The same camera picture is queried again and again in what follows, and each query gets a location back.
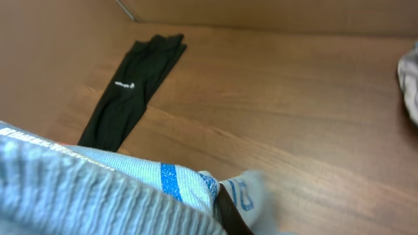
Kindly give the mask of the light blue t-shirt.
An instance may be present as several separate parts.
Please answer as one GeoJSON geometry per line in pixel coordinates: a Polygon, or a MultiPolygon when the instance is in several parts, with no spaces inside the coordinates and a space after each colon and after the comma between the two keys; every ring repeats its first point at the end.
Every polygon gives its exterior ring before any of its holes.
{"type": "Polygon", "coordinates": [[[60,144],[1,124],[2,234],[227,234],[224,185],[253,234],[277,234],[263,175],[207,171],[60,144]]]}

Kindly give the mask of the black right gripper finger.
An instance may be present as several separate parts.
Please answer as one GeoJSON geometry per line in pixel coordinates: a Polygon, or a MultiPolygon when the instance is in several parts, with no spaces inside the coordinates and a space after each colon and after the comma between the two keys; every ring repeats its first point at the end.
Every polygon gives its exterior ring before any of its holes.
{"type": "Polygon", "coordinates": [[[218,221],[228,235],[253,235],[222,184],[216,197],[216,209],[218,221]]]}

